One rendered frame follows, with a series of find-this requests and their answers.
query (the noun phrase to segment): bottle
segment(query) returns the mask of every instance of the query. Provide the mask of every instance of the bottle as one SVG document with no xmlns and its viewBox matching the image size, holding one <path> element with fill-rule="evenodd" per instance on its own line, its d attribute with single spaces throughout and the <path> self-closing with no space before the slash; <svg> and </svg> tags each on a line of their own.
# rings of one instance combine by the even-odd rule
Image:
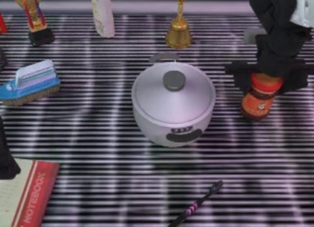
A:
<svg viewBox="0 0 314 227">
<path fill-rule="evenodd" d="M 92 0 L 94 22 L 97 33 L 105 38 L 115 35 L 111 0 Z"/>
</svg>

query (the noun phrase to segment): pot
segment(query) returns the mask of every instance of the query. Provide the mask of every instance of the pot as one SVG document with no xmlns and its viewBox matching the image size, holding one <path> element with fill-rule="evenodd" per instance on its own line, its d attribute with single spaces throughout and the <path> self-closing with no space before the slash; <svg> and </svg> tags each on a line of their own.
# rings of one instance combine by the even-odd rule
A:
<svg viewBox="0 0 314 227">
<path fill-rule="evenodd" d="M 157 62 L 172 59 L 172 62 Z M 152 142 L 180 147 L 197 140 L 208 127 L 216 100 L 212 81 L 200 69 L 177 62 L 177 54 L 152 56 L 154 64 L 132 86 L 135 121 Z"/>
</svg>

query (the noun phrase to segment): lid knob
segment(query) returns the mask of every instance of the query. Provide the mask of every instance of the lid knob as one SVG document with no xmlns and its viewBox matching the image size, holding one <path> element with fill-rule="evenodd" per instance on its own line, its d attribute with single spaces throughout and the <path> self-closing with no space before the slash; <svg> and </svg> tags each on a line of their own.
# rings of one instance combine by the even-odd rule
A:
<svg viewBox="0 0 314 227">
<path fill-rule="evenodd" d="M 178 92 L 185 85 L 185 75 L 180 71 L 168 71 L 163 75 L 163 85 L 170 92 Z"/>
</svg>

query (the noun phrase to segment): jar lid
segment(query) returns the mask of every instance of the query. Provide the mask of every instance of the jar lid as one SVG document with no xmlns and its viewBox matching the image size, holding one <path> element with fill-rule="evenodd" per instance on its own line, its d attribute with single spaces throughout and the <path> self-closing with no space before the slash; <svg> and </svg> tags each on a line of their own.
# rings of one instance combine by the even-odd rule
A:
<svg viewBox="0 0 314 227">
<path fill-rule="evenodd" d="M 182 124 L 208 115 L 216 94 L 213 83 L 200 69 L 182 62 L 164 62 L 137 77 L 132 99 L 138 112 L 150 121 Z"/>
</svg>

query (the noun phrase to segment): bell handle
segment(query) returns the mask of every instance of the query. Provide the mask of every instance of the bell handle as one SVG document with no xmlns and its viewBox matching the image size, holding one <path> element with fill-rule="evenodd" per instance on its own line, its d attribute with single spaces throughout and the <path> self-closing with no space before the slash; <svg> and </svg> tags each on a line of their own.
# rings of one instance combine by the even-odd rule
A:
<svg viewBox="0 0 314 227">
<path fill-rule="evenodd" d="M 176 53 L 160 53 L 160 54 L 155 54 L 150 57 L 149 62 L 150 63 L 155 63 L 158 61 L 161 61 L 163 59 L 170 59 L 170 60 L 179 60 L 180 56 Z"/>
</svg>

